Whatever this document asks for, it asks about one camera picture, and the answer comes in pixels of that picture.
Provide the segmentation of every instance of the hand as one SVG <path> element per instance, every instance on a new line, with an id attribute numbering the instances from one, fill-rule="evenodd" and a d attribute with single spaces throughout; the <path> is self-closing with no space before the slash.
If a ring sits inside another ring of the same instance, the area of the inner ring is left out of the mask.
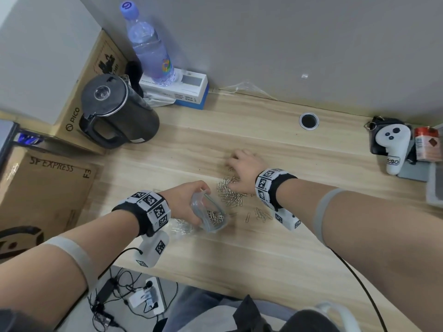
<path id="1" fill-rule="evenodd" d="M 236 149 L 231 158 L 226 161 L 226 165 L 233 167 L 240 177 L 239 182 L 229 183 L 228 188 L 234 192 L 253 195 L 255 195 L 255 179 L 268 168 L 265 161 L 247 149 Z"/>
<path id="2" fill-rule="evenodd" d="M 204 181 L 194 181 L 191 183 L 181 184 L 169 190 L 159 192 L 159 195 L 166 199 L 171 209 L 171 218 L 183 219 L 188 223 L 199 226 L 202 220 L 197 217 L 191 209 L 191 198 L 195 192 L 211 189 Z"/>

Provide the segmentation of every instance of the grey armband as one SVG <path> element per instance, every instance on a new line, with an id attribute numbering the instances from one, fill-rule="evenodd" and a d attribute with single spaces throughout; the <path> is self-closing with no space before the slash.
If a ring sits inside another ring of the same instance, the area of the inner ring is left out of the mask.
<path id="1" fill-rule="evenodd" d="M 329 191 L 327 194 L 323 196 L 323 198 L 318 202 L 317 208 L 315 209 L 315 215 L 314 215 L 314 221 L 313 221 L 313 227 L 314 227 L 314 234 L 317 237 L 317 239 L 326 246 L 325 241 L 323 240 L 323 217 L 325 215 L 326 208 L 329 205 L 329 202 L 332 200 L 332 198 L 335 197 L 335 195 L 339 194 L 342 191 L 346 191 L 344 189 L 334 189 Z"/>
<path id="2" fill-rule="evenodd" d="M 43 244 L 57 246 L 68 253 L 80 268 L 83 276 L 88 284 L 88 291 L 91 292 L 97 286 L 97 275 L 95 273 L 94 266 L 88 254 L 77 245 L 74 241 L 64 238 L 62 236 L 55 236 Z"/>

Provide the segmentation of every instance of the water bottle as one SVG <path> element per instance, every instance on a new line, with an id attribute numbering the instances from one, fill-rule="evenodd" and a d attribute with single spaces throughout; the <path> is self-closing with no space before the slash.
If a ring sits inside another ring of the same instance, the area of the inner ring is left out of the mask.
<path id="1" fill-rule="evenodd" d="M 140 19 L 139 10 L 132 1 L 123 2 L 120 11 L 126 20 L 128 38 L 145 75 L 158 85 L 170 85 L 175 80 L 174 67 L 154 27 Z"/>

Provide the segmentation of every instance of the wooden desk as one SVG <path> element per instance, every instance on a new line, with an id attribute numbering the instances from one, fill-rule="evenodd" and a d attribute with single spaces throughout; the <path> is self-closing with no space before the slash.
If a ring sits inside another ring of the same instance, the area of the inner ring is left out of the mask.
<path id="1" fill-rule="evenodd" d="M 384 158 L 368 150 L 367 117 L 325 111 L 247 95 L 215 95 L 204 111 L 156 108 L 162 125 L 148 143 L 127 145 L 104 159 L 82 221 L 105 214 L 138 189 L 163 190 L 203 179 L 215 191 L 230 173 L 224 160 L 234 148 L 247 148 L 271 167 L 299 178 L 400 201 L 441 215 L 425 204 L 424 184 L 389 176 Z M 299 116 L 314 112 L 316 130 L 299 126 Z M 116 264 L 132 270 L 243 298 L 273 301 L 292 308 L 328 299 L 346 305 L 363 331 L 381 331 L 363 289 L 344 265 L 307 228 L 295 233 L 275 220 L 256 221 L 255 197 L 244 198 L 235 221 L 217 234 L 200 232 L 170 244 L 155 268 L 146 269 L 132 252 Z M 245 223 L 248 212 L 251 220 Z M 140 239 L 130 246 L 138 246 Z M 363 281 L 390 332 L 418 329 L 368 281 Z"/>

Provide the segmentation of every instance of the blue bottle cap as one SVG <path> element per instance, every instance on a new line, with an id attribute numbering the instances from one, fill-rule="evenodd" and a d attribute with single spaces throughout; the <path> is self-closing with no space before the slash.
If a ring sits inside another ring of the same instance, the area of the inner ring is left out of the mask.
<path id="1" fill-rule="evenodd" d="M 120 5 L 120 11 L 126 20 L 136 20 L 140 14 L 136 4 L 132 1 L 124 1 Z"/>

